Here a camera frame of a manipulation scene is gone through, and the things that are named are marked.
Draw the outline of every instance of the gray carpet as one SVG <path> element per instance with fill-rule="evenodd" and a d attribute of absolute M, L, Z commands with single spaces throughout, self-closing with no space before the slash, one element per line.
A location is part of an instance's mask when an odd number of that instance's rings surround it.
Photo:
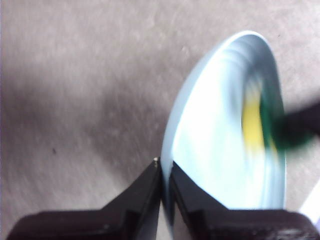
<path fill-rule="evenodd" d="M 319 13 L 317 0 L 2 0 L 2 239 L 26 214 L 100 208 L 124 190 L 160 155 L 192 67 L 233 33 L 269 40 L 286 109 L 319 96 Z M 319 153 L 314 141 L 288 155 L 290 210 Z"/>

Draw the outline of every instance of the yellow object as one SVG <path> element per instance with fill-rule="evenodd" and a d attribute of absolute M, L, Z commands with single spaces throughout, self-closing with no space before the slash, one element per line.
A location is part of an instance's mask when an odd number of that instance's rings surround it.
<path fill-rule="evenodd" d="M 242 109 L 242 134 L 247 150 L 259 151 L 265 147 L 260 115 L 261 88 L 248 87 Z"/>

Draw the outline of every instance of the floor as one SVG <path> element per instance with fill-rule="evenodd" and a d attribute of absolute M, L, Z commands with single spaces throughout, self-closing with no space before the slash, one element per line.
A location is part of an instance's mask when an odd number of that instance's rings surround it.
<path fill-rule="evenodd" d="M 241 30 L 269 41 L 287 110 L 319 97 L 317 0 L 2 0 L 1 236 L 43 210 L 100 208 L 159 156 L 195 63 Z M 287 155 L 287 208 L 320 176 Z M 161 212 L 157 239 L 169 239 Z"/>

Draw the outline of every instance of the black object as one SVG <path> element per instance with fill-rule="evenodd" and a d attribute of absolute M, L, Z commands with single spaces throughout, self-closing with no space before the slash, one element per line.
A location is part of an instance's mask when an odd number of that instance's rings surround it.
<path fill-rule="evenodd" d="M 154 160 L 118 197 L 100 210 L 45 211 L 20 219 L 8 240 L 152 240 L 162 190 Z"/>
<path fill-rule="evenodd" d="M 320 240 L 316 228 L 299 213 L 285 210 L 228 210 L 198 187 L 175 163 L 170 189 L 174 201 L 171 205 L 177 206 L 171 219 L 175 239 Z"/>
<path fill-rule="evenodd" d="M 156 238 L 161 191 L 160 162 L 154 160 L 129 188 L 104 208 L 25 216 L 7 239 L 152 240 Z M 174 208 L 169 222 L 176 240 L 320 240 L 311 222 L 298 213 L 228 210 L 175 163 L 170 194 Z"/>
<path fill-rule="evenodd" d="M 314 135 L 320 137 L 320 102 L 292 111 L 276 119 L 272 129 L 280 149 L 298 147 Z"/>

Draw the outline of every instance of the black plastic part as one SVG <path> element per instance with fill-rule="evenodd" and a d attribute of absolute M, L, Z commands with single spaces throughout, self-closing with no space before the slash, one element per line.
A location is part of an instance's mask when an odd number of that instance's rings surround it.
<path fill-rule="evenodd" d="M 101 210 L 46 211 L 19 220 L 8 240 L 156 239 L 162 190 L 154 160 L 118 197 Z"/>
<path fill-rule="evenodd" d="M 175 208 L 173 229 L 184 222 L 194 240 L 320 240 L 308 218 L 285 210 L 228 210 L 173 164 L 170 188 Z M 177 218 L 180 211 L 182 219 Z"/>

